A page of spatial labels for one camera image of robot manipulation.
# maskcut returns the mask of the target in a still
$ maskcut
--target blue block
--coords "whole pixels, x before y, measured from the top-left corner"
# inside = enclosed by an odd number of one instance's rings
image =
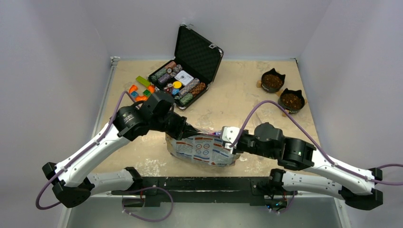
[[[137,93],[136,91],[133,91],[130,95],[131,95],[132,97],[136,98],[136,97],[138,96],[138,93]]]

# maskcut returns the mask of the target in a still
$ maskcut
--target poker chip stack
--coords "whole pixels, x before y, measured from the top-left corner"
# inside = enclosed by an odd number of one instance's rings
[[[193,95],[193,97],[196,97],[197,94],[199,94],[201,91],[203,91],[206,88],[206,84],[204,82],[201,82],[198,84],[195,88],[193,88],[189,93]]]
[[[176,65],[174,68],[173,68],[173,71],[175,72],[175,73],[179,73],[179,71],[181,71],[181,70],[183,70],[183,68],[182,68],[182,66],[180,65],[180,64],[178,64],[178,65]]]
[[[158,79],[158,82],[159,82],[161,85],[164,85],[170,78],[171,78],[171,75],[169,75],[168,73],[166,73],[166,74],[164,74],[162,77],[160,77],[160,78]]]
[[[157,71],[154,75],[151,76],[151,81],[153,83],[157,82],[160,77],[166,74],[166,68],[162,68],[161,70]]]
[[[200,83],[200,80],[198,78],[194,78],[191,82],[189,82],[185,87],[183,87],[178,95],[179,97],[184,97],[189,91],[191,91],[193,88],[195,88],[198,84]]]
[[[184,97],[182,97],[179,100],[179,103],[182,106],[185,106],[187,103],[189,103],[194,97],[197,96],[201,91],[203,91],[206,88],[206,84],[204,82],[199,83],[195,88],[193,88],[188,94],[186,94]]]
[[[174,67],[176,67],[176,63],[175,62],[170,62],[170,63],[168,63],[167,65],[165,65],[165,68],[168,70],[169,68],[171,69],[171,72],[172,72],[172,69],[174,68]]]

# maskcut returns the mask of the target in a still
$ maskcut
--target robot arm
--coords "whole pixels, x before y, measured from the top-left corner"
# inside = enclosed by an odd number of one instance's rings
[[[91,195],[101,192],[143,188],[145,186],[143,179],[133,167],[126,167],[114,173],[90,172],[110,154],[138,136],[147,134],[149,130],[166,132],[177,140],[198,135],[199,131],[187,124],[186,117],[177,115],[173,110],[170,111],[173,103],[174,100],[169,94],[157,91],[140,108],[136,104],[122,107],[116,113],[111,126],[105,125],[97,136],[72,156],[59,163],[45,164],[42,170],[48,180],[60,173],[52,181],[52,190],[56,198],[71,208],[81,204]],[[223,146],[231,153],[249,152],[277,159],[278,164],[286,169],[319,175],[308,176],[273,169],[265,186],[269,192],[297,190],[316,192],[344,199],[347,205],[365,210],[382,204],[382,192],[375,189],[373,182],[331,165],[313,145],[300,139],[285,137],[280,129],[274,128],[269,123],[263,123],[255,129],[254,135],[248,134],[247,131],[242,132],[235,146],[231,147],[239,132],[240,129],[237,127],[222,129]],[[379,169],[363,170],[336,159],[333,161],[363,176],[382,179],[382,171]]]
[[[360,169],[329,157],[349,171],[354,171],[367,179],[341,170],[330,162],[316,148],[300,139],[285,137],[281,129],[269,123],[262,123],[254,135],[244,131],[234,147],[231,145],[240,132],[237,127],[223,127],[223,146],[231,153],[249,152],[259,156],[277,159],[278,165],[288,170],[305,171],[319,176],[310,176],[273,169],[270,173],[269,188],[283,191],[309,191],[344,199],[346,204],[363,210],[371,210],[382,205],[383,194],[375,189],[375,183],[368,179],[382,180],[378,168]]]
[[[111,127],[103,129],[76,153],[59,163],[48,162],[42,170],[48,180],[64,170],[53,184],[56,198],[66,207],[75,207],[89,196],[105,191],[137,189],[141,176],[133,167],[127,167],[114,173],[90,173],[97,165],[116,150],[129,142],[148,133],[149,130],[166,132],[175,139],[189,137],[198,130],[186,123],[181,117],[170,111],[174,100],[167,93],[157,91],[138,108],[136,104],[118,110]],[[74,161],[68,169],[66,165]]]

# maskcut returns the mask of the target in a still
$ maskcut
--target open suitcase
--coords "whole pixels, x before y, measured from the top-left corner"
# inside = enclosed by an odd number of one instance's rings
[[[173,59],[150,74],[148,80],[158,89],[170,93],[176,106],[185,110],[209,89],[223,55],[221,48],[186,25],[180,25]],[[182,86],[173,92],[174,88],[169,86],[175,81],[181,81]]]

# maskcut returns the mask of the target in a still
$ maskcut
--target yellow-green block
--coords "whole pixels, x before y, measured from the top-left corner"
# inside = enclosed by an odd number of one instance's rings
[[[147,79],[139,76],[136,78],[136,81],[138,81],[139,83],[141,83],[142,85],[144,85],[146,88],[151,85],[151,83],[149,81],[147,81]]]

